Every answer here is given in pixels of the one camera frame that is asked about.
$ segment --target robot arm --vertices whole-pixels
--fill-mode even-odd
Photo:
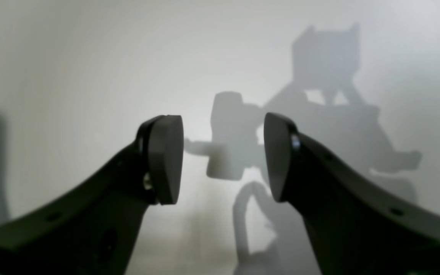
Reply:
[[[273,197],[303,216],[323,274],[440,275],[440,216],[370,183],[287,117],[266,115],[264,144]]]
[[[148,206],[178,199],[182,154],[180,116],[143,123],[80,186],[0,226],[0,274],[124,274]]]

